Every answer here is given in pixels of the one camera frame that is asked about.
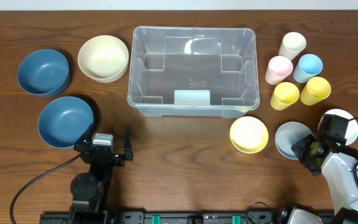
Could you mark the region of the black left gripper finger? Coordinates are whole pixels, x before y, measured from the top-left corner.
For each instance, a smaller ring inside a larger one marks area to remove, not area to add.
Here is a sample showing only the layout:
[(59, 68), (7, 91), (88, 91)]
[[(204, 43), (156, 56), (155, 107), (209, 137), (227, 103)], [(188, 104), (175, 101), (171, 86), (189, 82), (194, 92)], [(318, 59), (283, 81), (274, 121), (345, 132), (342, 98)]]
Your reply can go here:
[(131, 146), (131, 131), (130, 129), (126, 132), (126, 138), (124, 140), (124, 155), (125, 160), (132, 161), (133, 160), (133, 152), (132, 152), (132, 146)]
[(82, 145), (82, 144), (87, 144), (89, 142), (92, 142), (93, 133), (94, 133), (94, 124), (91, 123), (88, 126), (87, 130), (78, 139), (78, 144)]

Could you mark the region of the grey small bowl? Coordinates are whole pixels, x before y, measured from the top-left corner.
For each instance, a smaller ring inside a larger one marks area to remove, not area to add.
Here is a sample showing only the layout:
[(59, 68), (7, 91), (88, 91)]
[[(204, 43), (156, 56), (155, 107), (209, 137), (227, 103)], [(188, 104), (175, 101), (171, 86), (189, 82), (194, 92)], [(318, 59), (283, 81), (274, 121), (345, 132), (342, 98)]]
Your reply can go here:
[(282, 156), (297, 159), (291, 147), (309, 134), (312, 134), (312, 131), (302, 123), (295, 121), (284, 123), (275, 133), (275, 147)]

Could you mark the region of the white small bowl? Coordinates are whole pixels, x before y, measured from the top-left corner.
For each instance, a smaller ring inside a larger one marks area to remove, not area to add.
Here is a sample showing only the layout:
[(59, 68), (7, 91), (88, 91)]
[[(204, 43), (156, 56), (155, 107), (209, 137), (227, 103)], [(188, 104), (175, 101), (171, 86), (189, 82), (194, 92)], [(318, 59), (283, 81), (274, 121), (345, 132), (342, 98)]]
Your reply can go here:
[(325, 114), (335, 114), (335, 115), (339, 115), (342, 116), (343, 118), (347, 118), (349, 119), (349, 124), (347, 127), (347, 131), (346, 131), (346, 143), (344, 145), (350, 145), (352, 144), (358, 137), (358, 124), (357, 121), (354, 120), (353, 115), (351, 115), (349, 112), (342, 110), (342, 109), (331, 109), (327, 112), (325, 112)]

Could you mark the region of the yellow cup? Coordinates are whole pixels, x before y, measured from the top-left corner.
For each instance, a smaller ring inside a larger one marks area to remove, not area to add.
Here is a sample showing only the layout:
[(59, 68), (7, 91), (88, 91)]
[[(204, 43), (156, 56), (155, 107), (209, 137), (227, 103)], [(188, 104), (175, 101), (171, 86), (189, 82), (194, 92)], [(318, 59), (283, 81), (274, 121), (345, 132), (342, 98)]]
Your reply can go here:
[(282, 82), (275, 87), (270, 105), (273, 109), (281, 111), (296, 103), (299, 97), (300, 92), (295, 84)]
[(323, 77), (311, 78), (300, 94), (303, 104), (311, 106), (325, 100), (331, 94), (331, 85)]

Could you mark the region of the yellow small bowl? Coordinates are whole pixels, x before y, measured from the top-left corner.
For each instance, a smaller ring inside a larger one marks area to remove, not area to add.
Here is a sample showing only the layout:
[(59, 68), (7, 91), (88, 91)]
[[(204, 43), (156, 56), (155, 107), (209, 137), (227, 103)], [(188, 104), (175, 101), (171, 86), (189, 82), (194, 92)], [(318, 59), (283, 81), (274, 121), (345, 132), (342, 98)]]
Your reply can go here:
[(245, 116), (231, 125), (229, 132), (233, 146), (246, 154), (255, 154), (263, 150), (269, 141), (269, 132), (261, 120)]

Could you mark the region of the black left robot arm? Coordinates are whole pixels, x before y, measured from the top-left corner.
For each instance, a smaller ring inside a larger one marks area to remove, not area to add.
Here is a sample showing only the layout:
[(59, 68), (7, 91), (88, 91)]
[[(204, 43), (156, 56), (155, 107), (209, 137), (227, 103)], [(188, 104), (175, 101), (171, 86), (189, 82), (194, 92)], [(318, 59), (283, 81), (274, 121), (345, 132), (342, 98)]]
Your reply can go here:
[(107, 224), (117, 223), (117, 215), (105, 208), (112, 170), (133, 160), (131, 131), (127, 130), (122, 154), (113, 152), (111, 134), (95, 134), (94, 124), (75, 142), (74, 150), (82, 161), (89, 164), (89, 171), (78, 174), (70, 184), (73, 196), (68, 223)]

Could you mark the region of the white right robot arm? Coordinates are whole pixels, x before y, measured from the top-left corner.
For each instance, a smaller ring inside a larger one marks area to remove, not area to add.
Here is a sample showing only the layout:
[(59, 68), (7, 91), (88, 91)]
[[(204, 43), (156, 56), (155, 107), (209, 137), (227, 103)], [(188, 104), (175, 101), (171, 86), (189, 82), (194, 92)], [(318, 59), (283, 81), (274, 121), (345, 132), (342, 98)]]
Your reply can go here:
[(358, 152), (346, 145), (342, 134), (324, 133), (281, 136), (279, 149), (286, 149), (313, 175), (322, 174), (334, 204), (331, 223), (358, 223)]

